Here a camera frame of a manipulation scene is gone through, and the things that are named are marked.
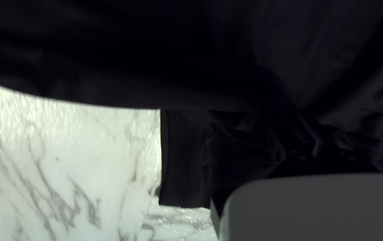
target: black fabric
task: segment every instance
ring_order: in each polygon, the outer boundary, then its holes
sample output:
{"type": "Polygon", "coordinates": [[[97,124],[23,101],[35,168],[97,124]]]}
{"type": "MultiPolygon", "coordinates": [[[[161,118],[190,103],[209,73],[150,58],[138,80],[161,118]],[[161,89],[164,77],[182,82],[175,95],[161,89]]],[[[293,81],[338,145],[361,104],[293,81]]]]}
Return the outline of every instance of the black fabric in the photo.
{"type": "Polygon", "coordinates": [[[382,0],[0,0],[0,85],[161,109],[161,205],[266,177],[294,105],[383,170],[382,0]]]}

